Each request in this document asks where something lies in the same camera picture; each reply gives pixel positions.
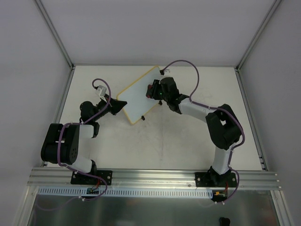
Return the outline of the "red whiteboard eraser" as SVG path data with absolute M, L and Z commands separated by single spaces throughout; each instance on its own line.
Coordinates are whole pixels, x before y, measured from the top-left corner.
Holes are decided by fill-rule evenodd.
M 151 94 L 152 94 L 152 85 L 149 84 L 147 87 L 146 97 L 151 98 Z

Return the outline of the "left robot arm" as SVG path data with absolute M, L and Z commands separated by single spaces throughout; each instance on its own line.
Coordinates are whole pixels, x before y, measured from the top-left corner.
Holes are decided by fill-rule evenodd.
M 96 105 L 90 101 L 83 102 L 79 106 L 79 123 L 70 123 L 67 126 L 60 123 L 49 125 L 40 152 L 41 159 L 82 172 L 82 178 L 89 184 L 96 182 L 98 179 L 96 163 L 79 154 L 79 141 L 97 137 L 100 128 L 97 120 L 107 113 L 116 115 L 126 105 L 126 101 L 110 99 L 108 95 Z

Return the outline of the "yellow framed whiteboard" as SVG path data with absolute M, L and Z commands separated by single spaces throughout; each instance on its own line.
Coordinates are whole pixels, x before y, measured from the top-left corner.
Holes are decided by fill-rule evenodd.
M 159 67 L 154 66 L 117 94 L 118 101 L 127 102 L 123 111 L 130 124 L 136 124 L 158 104 L 157 100 L 147 98 L 146 93 L 148 85 L 161 78 Z

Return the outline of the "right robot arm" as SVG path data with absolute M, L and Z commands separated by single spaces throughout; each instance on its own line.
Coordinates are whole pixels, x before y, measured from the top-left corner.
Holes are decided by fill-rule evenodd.
M 228 104 L 211 107 L 192 101 L 181 94 L 172 77 L 154 80 L 147 86 L 146 97 L 165 101 L 169 109 L 199 119 L 207 124 L 211 141 L 215 145 L 214 161 L 207 176 L 215 186 L 226 183 L 231 173 L 230 162 L 235 148 L 245 142 L 245 134 L 232 108 Z

